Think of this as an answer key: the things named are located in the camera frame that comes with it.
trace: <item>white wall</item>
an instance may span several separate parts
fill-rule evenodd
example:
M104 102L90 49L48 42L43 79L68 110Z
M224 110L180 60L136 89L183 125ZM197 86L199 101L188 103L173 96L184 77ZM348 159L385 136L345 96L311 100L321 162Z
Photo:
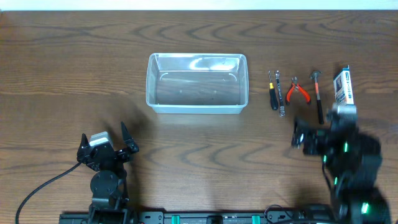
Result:
M0 0L10 10L398 9L398 0Z

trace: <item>box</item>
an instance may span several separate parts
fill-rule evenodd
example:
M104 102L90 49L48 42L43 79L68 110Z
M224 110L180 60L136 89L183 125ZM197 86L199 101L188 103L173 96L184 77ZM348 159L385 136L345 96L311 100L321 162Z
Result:
M156 113L238 114L248 104L243 54L154 53L146 102Z
M337 105L353 105L354 95L351 85L351 75L349 65L334 77L333 85L335 86L335 99Z

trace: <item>pliers jaw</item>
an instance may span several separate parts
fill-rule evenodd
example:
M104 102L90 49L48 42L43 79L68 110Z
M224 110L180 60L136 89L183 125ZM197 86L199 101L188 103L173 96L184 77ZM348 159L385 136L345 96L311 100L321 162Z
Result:
M305 101L307 102L307 104L311 104L311 97L310 95L307 93L307 91L305 91L299 84L297 81L297 77L292 78L292 84L290 85L290 88L286 94L286 105L290 104L290 97L292 96L292 93L294 91L294 89L298 89L301 94L304 96Z

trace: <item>wooden table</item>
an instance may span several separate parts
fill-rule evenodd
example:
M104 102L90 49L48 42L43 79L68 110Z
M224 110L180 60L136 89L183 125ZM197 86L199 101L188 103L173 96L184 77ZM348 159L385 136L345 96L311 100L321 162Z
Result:
M398 17L395 11L4 12L0 20L0 223L37 186L76 163L80 136L109 131L123 146L125 121L141 147L130 166L135 205L178 210L264 210L272 203L328 203L319 157L290 148L293 118L317 124L298 93L279 118L268 70L282 89L297 76L313 99L323 71L323 110L332 77L349 64L362 131L380 138L379 188L398 216ZM155 114L146 105L154 52L241 53L249 104L239 115ZM21 223L58 223L87 211L85 166L34 195Z

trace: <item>hammer head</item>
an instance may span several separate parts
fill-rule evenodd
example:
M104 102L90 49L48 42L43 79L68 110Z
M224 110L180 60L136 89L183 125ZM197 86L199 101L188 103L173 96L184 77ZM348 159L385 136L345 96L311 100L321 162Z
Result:
M320 75L322 74L321 71L313 71L310 75L310 78L314 79L314 78L318 78Z

